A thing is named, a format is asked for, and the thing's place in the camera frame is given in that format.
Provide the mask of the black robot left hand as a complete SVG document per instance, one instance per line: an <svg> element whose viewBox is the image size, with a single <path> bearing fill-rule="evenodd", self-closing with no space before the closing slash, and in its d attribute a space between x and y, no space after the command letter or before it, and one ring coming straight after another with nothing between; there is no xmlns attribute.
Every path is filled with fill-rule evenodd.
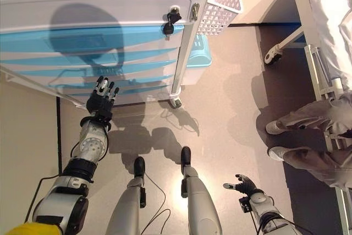
<svg viewBox="0 0 352 235"><path fill-rule="evenodd" d="M119 87L114 87L114 82L110 82L107 77L100 76L86 103L86 108L90 114L95 116L98 113L108 114L114 105L119 93Z"/></svg>

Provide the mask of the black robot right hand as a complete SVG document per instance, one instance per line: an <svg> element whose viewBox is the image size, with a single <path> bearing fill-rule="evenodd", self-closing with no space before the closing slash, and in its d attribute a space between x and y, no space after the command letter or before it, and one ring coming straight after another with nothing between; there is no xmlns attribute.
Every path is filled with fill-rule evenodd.
<svg viewBox="0 0 352 235"><path fill-rule="evenodd" d="M224 183L223 187L229 190L236 190L242 194L246 194L247 196L261 192L249 177L243 174L236 174L235 177L240 183Z"/></svg>

